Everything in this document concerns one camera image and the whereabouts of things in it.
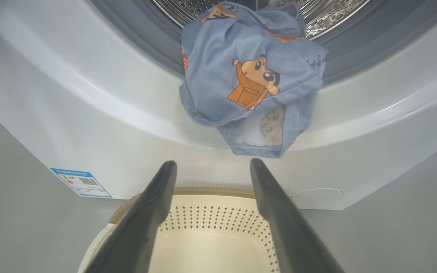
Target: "beige plastic basket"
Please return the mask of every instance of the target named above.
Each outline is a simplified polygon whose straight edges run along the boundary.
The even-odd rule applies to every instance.
[[[111,217],[85,253],[79,273],[137,199]],[[157,230],[149,273],[203,272],[280,272],[269,223],[258,212],[253,192],[175,189],[170,213]]]

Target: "front-loading washing machine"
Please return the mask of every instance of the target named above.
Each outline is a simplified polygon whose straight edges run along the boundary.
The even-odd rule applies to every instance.
[[[178,96],[181,28],[213,5],[0,1],[0,122],[81,196],[130,198],[167,160],[179,187],[250,190],[251,158]],[[437,151],[437,0],[302,5],[325,86],[311,128],[265,163],[298,207],[344,209]]]

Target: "blue and white sticker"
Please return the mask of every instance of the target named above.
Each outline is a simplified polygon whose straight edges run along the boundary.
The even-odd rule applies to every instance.
[[[62,181],[80,196],[111,197],[97,179],[87,171],[50,168]]]

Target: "qr code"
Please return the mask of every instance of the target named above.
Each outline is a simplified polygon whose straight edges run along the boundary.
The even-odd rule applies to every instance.
[[[92,178],[83,178],[83,177],[79,177],[80,181],[82,181],[82,183],[84,183],[85,185],[98,185],[96,183],[96,181]]]

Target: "cartoon print fabric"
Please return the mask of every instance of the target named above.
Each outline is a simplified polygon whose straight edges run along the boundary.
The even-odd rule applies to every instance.
[[[216,127],[235,154],[281,157],[310,126],[323,85],[326,50],[304,29],[277,8],[255,12],[231,2],[185,26],[187,114]]]

